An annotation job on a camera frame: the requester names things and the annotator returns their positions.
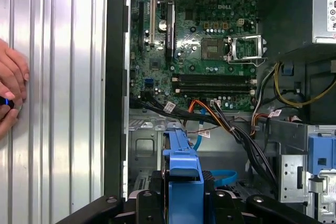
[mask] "yellow wire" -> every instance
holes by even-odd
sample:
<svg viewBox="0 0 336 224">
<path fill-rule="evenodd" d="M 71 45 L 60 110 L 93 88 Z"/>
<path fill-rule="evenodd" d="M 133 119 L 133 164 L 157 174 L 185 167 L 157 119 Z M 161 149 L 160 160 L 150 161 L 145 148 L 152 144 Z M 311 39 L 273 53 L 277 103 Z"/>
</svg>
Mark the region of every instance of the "yellow wire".
<svg viewBox="0 0 336 224">
<path fill-rule="evenodd" d="M 317 97 L 311 99 L 310 101 L 308 102 L 303 102 L 303 103 L 295 103 L 295 102 L 291 102 L 291 101 L 288 101 L 286 100 L 282 95 L 281 95 L 281 92 L 280 92 L 280 88 L 279 88 L 279 79 L 278 79 L 278 76 L 279 76 L 279 69 L 280 69 L 280 64 L 278 63 L 277 66 L 276 66 L 276 69 L 275 69 L 275 74 L 274 74 L 274 84 L 275 84 L 275 88 L 276 88 L 276 91 L 279 95 L 279 98 L 281 99 L 281 101 L 283 101 L 284 103 L 288 104 L 288 105 L 291 105 L 291 106 L 298 106 L 298 107 L 302 107 L 302 106 L 305 106 L 305 105 L 308 105 L 308 104 L 311 104 L 317 100 L 319 100 L 320 98 L 322 98 L 323 96 L 325 96 L 325 94 L 327 94 L 335 85 L 336 85 L 336 81 L 330 86 L 330 88 L 328 88 L 327 90 L 325 90 L 324 92 L 322 92 L 321 94 L 319 94 Z"/>
</svg>

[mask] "motherboard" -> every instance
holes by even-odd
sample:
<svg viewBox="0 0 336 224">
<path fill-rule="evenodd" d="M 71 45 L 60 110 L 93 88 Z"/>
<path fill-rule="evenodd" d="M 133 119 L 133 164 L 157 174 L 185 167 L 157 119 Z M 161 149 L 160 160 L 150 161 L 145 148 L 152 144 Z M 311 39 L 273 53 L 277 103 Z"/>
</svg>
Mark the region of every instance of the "motherboard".
<svg viewBox="0 0 336 224">
<path fill-rule="evenodd" d="M 256 67 L 232 64 L 228 37 L 256 34 L 258 0 L 132 0 L 131 97 L 151 92 L 187 109 L 193 99 L 251 111 Z M 236 56 L 256 54 L 237 40 Z"/>
</svg>

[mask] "green circuit board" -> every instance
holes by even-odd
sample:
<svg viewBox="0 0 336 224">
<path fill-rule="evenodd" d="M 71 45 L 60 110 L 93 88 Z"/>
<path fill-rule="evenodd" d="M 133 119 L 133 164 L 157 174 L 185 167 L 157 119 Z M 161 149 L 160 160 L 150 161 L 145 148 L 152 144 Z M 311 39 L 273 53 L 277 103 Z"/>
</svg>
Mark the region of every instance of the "green circuit board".
<svg viewBox="0 0 336 224">
<path fill-rule="evenodd" d="M 208 78 L 228 75 L 253 79 L 256 75 L 253 65 L 230 65 L 224 55 L 228 50 L 227 36 L 257 32 L 257 0 L 174 0 L 175 50 L 172 60 L 166 57 L 165 10 L 161 6 L 168 1 L 155 0 L 155 43 L 148 44 L 151 0 L 132 0 L 131 96 L 140 98 L 143 91 L 150 90 L 162 104 L 171 101 L 184 109 L 192 99 L 207 102 L 220 99 L 225 111 L 253 110 L 249 93 L 177 93 L 172 78 L 176 74 L 200 74 Z M 238 57 L 255 54 L 253 42 L 244 42 L 237 47 Z M 148 79 L 153 80 L 150 87 L 145 84 Z"/>
</svg>

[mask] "pcie slot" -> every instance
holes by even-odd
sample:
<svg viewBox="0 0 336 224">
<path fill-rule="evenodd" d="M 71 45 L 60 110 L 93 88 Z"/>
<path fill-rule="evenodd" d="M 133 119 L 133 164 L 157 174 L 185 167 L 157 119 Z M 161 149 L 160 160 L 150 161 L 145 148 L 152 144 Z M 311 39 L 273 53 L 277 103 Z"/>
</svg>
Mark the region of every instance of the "pcie slot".
<svg viewBox="0 0 336 224">
<path fill-rule="evenodd" d="M 142 51 L 143 47 L 143 22 L 144 22 L 144 3 L 139 2 L 138 45 L 140 51 Z"/>
<path fill-rule="evenodd" d="M 155 44 L 156 0 L 150 0 L 149 44 Z"/>
</svg>

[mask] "sticker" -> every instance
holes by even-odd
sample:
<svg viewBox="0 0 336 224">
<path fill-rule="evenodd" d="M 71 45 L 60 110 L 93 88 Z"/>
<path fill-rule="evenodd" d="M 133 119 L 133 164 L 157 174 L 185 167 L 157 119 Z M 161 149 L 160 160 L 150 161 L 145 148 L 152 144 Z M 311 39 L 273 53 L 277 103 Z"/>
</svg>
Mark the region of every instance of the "sticker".
<svg viewBox="0 0 336 224">
<path fill-rule="evenodd" d="M 279 116 L 281 114 L 282 110 L 276 110 L 274 112 L 274 115 L 273 116 Z"/>
<path fill-rule="evenodd" d="M 198 133 L 200 136 L 206 137 L 206 138 L 210 138 L 210 131 L 200 131 Z"/>
<path fill-rule="evenodd" d="M 328 185 L 328 195 L 336 196 L 336 185 Z"/>
<path fill-rule="evenodd" d="M 327 31 L 336 31 L 336 0 L 327 0 Z"/>
<path fill-rule="evenodd" d="M 167 113 L 172 113 L 173 109 L 176 107 L 176 105 L 172 102 L 167 102 L 166 106 L 164 107 L 163 111 Z"/>
</svg>

